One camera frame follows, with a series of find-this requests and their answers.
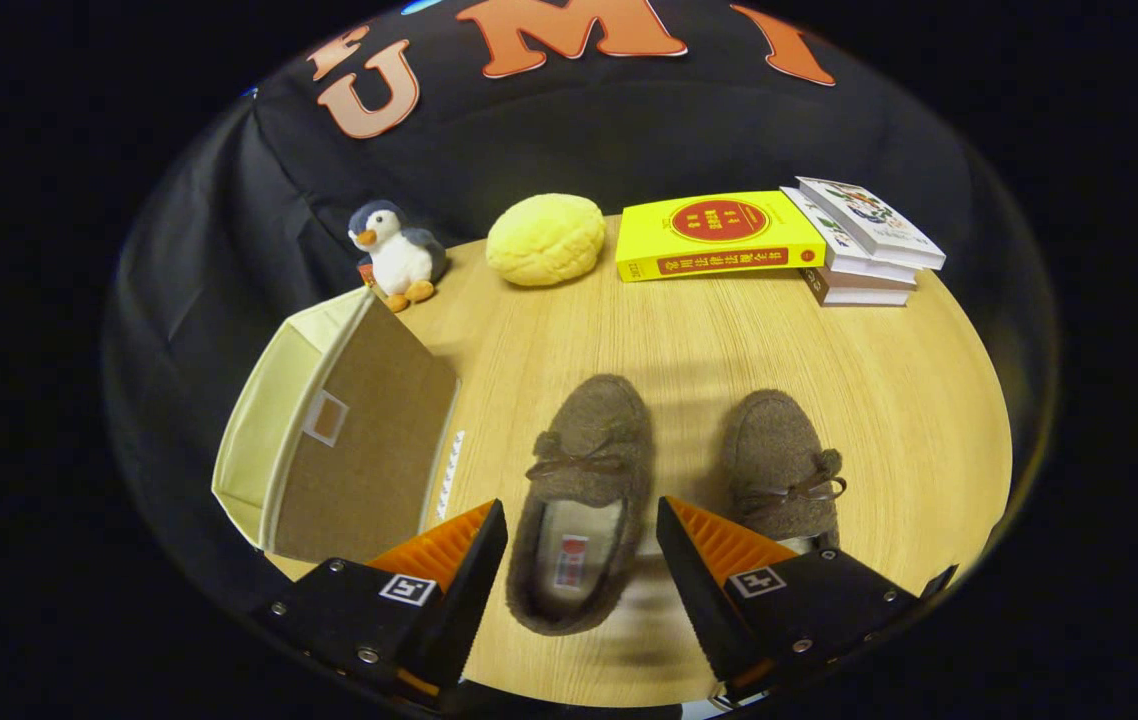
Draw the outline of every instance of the wooden table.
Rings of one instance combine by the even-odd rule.
[[[844,455],[844,551],[915,593],[951,564],[965,573],[1008,497],[1009,421],[978,333],[933,273],[906,309],[820,307],[795,270],[624,283],[616,232],[609,218],[596,267],[551,288],[502,281],[484,241],[455,247],[438,296],[399,315],[463,379],[446,436],[467,433],[450,518],[497,497],[514,528],[534,437],[593,374],[627,376],[653,419],[646,539],[613,614],[568,637],[525,630],[506,609],[508,555],[465,678],[577,705],[706,700],[716,682],[653,538],[657,497],[728,514],[728,491],[707,478],[724,415],[758,388],[795,397]],[[444,464],[432,497],[443,477]],[[295,579],[312,568],[272,560]]]

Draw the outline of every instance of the slipper insole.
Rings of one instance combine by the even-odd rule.
[[[574,500],[546,503],[533,573],[534,599],[542,614],[571,615],[591,597],[618,544],[621,514],[622,500],[604,507]]]

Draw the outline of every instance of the penguin feet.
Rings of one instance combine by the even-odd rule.
[[[428,297],[431,297],[435,293],[436,293],[436,285],[432,285],[431,281],[418,281],[409,287],[409,290],[405,291],[404,296],[406,297],[406,299],[410,299],[414,303],[421,303],[422,300],[427,300]]]
[[[399,313],[399,311],[404,311],[409,306],[409,299],[403,295],[389,295],[382,303],[386,304],[387,309],[391,311],[391,313]]]

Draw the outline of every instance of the yellow plush ball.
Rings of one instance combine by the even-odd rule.
[[[485,246],[490,268],[509,282],[546,285],[595,268],[605,217],[586,197],[535,195],[493,223]]]

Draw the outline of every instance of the brown slipper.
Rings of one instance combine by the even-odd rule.
[[[627,584],[652,485],[645,404],[627,379],[574,389],[533,447],[506,603],[543,635],[580,634],[613,611]]]
[[[839,546],[840,454],[787,394],[760,389],[729,412],[720,462],[740,524],[795,552]]]

